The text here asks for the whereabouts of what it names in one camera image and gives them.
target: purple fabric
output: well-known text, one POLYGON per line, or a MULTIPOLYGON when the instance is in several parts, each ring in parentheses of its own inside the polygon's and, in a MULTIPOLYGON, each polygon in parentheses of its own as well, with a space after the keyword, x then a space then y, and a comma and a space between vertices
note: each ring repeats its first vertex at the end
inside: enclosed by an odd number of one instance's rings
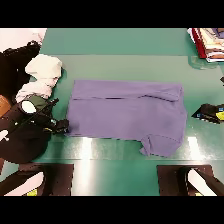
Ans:
POLYGON ((224 32, 218 32, 218 28, 212 28, 212 30, 218 38, 224 39, 224 32))
POLYGON ((68 136, 141 141, 144 155, 170 156, 181 146, 187 112, 180 84, 75 81, 68 136))

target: crumpled white fabric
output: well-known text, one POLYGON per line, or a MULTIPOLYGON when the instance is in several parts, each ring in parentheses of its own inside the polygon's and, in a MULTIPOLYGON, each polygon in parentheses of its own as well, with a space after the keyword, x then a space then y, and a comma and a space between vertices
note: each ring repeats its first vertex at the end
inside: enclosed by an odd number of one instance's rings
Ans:
POLYGON ((30 95, 41 96, 48 99, 51 96, 52 88, 61 77, 62 62, 52 56, 39 54, 26 66, 26 73, 37 79, 23 85, 16 95, 17 103, 30 95))

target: table surface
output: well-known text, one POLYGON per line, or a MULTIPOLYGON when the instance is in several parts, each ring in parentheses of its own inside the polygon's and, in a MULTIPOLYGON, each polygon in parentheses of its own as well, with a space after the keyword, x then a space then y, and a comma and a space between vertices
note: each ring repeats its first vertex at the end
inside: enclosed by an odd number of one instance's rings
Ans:
MULTIPOLYGON (((75 79, 179 82, 188 111, 183 145, 170 158, 146 157, 141 143, 52 136, 34 162, 74 163, 72 195, 159 195, 157 165, 211 164, 224 182, 223 125, 191 118, 203 103, 222 104, 223 64, 197 57, 187 29, 48 29, 42 54, 63 62, 52 98, 64 119, 75 79)), ((0 180, 17 165, 5 162, 0 180)))

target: yellow label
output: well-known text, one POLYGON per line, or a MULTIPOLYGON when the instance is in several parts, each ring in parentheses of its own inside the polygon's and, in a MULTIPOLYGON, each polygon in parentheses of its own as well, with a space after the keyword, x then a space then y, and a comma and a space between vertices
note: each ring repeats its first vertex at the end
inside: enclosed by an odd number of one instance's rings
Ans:
POLYGON ((196 196, 202 196, 200 193, 195 193, 196 196))
POLYGON ((216 113, 216 116, 219 118, 219 120, 224 121, 224 112, 216 113))
POLYGON ((37 189, 34 189, 27 193, 27 196, 37 196, 37 189))

